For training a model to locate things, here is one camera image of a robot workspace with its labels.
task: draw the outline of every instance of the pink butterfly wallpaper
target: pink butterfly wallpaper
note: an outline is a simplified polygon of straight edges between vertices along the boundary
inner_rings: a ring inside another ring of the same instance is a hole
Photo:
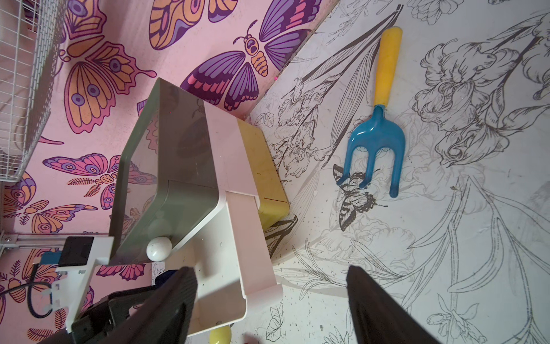
[[[335,2],[67,1],[51,115],[21,181],[4,184],[2,230],[107,233],[119,156],[156,78],[244,119]],[[157,129],[155,121],[147,128],[154,151]],[[130,184],[156,183],[152,171],[130,170]],[[127,216],[125,231],[140,211]],[[0,290],[25,283],[45,251],[2,255]],[[54,269],[43,266],[36,278],[54,280]],[[150,283],[150,264],[98,267],[83,307]],[[41,297],[32,295],[36,309]],[[63,328],[64,312],[35,319],[25,298],[22,290],[0,298],[0,337],[33,343]]]

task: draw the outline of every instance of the yellow ball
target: yellow ball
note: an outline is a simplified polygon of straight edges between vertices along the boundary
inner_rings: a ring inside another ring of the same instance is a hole
[[[210,344],[231,343],[231,327],[229,325],[210,331]]]

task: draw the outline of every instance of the white wire basket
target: white wire basket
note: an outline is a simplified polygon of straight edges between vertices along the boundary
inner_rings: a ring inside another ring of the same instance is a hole
[[[18,181],[50,116],[66,0],[0,0],[0,181]]]

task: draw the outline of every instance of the white plastic drawer unit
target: white plastic drawer unit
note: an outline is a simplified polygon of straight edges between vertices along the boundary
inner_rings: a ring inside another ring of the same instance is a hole
[[[148,262],[148,243],[169,238],[166,268],[191,266],[197,276],[189,335],[234,323],[283,296],[238,121],[158,79],[120,157],[109,263]],[[153,127],[156,137],[149,135]]]

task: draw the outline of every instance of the butterfly illustration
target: butterfly illustration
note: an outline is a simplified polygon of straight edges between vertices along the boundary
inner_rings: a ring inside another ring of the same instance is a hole
[[[23,270],[21,272],[21,278],[23,280],[25,280],[25,282],[27,282],[27,283],[30,282],[32,267],[35,263],[35,260],[37,258],[42,257],[42,255],[44,255],[44,253],[46,253],[46,252],[57,253],[57,252],[59,252],[59,249],[52,248],[52,249],[32,249],[31,250],[31,252],[29,253],[29,256],[27,256],[27,260],[25,261],[25,264],[23,265]],[[53,281],[59,280],[60,277],[57,275],[56,267],[57,267],[57,265],[53,265],[53,264],[39,265],[38,269],[36,270],[34,280],[35,281],[46,282],[46,283],[49,283],[49,284],[52,284]],[[33,286],[33,288],[36,291],[41,292],[44,289],[46,289],[47,287],[37,285],[37,286]]]
[[[144,274],[145,264],[133,264],[133,265],[117,265],[117,266],[105,266],[102,265],[98,272],[97,276],[114,276],[119,274],[123,280],[126,281],[135,281],[139,276]]]
[[[344,168],[336,164],[332,167],[332,175],[334,180],[338,181],[344,173]],[[355,221],[357,213],[364,213],[375,205],[374,196],[368,193],[365,189],[359,187],[359,184],[365,179],[364,172],[355,172],[346,181],[346,183],[340,185],[340,190],[344,194],[344,200],[340,207],[340,214],[338,215],[338,221],[340,223],[340,229],[342,232],[346,230]]]
[[[89,37],[59,52],[64,62],[79,58],[69,72],[64,90],[67,121],[77,134],[91,133],[95,125],[101,125],[116,104],[115,94],[130,94],[138,74],[157,76],[153,70],[139,69],[123,45],[102,42],[104,37]]]
[[[238,0],[210,0],[208,20],[217,23],[229,16]],[[155,50],[176,43],[202,17],[206,0],[155,0],[149,20],[149,42]]]
[[[70,40],[100,34],[106,21],[107,16],[100,11],[99,0],[67,1],[65,27]]]
[[[69,180],[67,185],[92,185],[84,197],[92,197],[99,193],[102,184],[108,184],[101,193],[101,208],[111,209],[114,202],[114,191],[117,183],[117,171],[120,155],[115,155],[110,161],[103,154],[92,153],[78,159],[56,156],[45,159],[42,163],[49,168],[69,174],[94,178],[74,178]],[[131,184],[155,184],[157,177],[152,174],[141,172],[138,167],[130,163],[128,183]]]
[[[155,199],[155,195],[149,197],[145,203],[143,204],[143,210],[142,212],[139,212],[137,208],[130,208],[130,216],[124,214],[124,220],[122,222],[122,235],[128,234],[128,232],[134,227],[134,225],[138,222],[138,220],[141,217],[141,214],[143,214],[153,203],[153,199]]]
[[[94,304],[94,296],[94,290],[91,286],[88,286],[88,293],[86,293],[86,297],[84,298],[84,301],[82,303],[82,313]]]
[[[265,55],[275,68],[283,69],[305,41],[310,30],[300,29],[281,36],[277,35],[314,20],[320,3],[321,0],[273,0],[260,27],[260,42],[271,40],[263,47],[265,54],[260,50],[258,39],[249,33],[257,22],[254,20],[246,36],[237,37],[233,41],[235,44],[243,39],[246,53],[228,51],[210,58],[195,68],[180,87],[214,105],[219,104],[228,89],[223,103],[227,111],[238,108],[244,101],[257,99],[259,89],[254,70],[263,77],[267,76],[268,66]],[[246,54],[250,55],[252,65],[245,62]]]
[[[36,183],[28,174],[23,173],[21,181],[4,187],[4,218],[19,217],[19,222],[25,225],[32,216],[33,233],[57,233],[63,229],[63,222],[72,220],[80,210],[97,210],[96,207],[85,204],[68,204],[44,210],[50,203],[40,200],[28,207],[36,194]]]
[[[141,115],[141,111],[143,111],[146,103],[147,99],[137,103],[138,116]],[[145,138],[149,140],[148,148],[154,150],[155,153],[158,154],[158,114],[152,117],[151,123],[147,126],[147,136],[145,136]]]

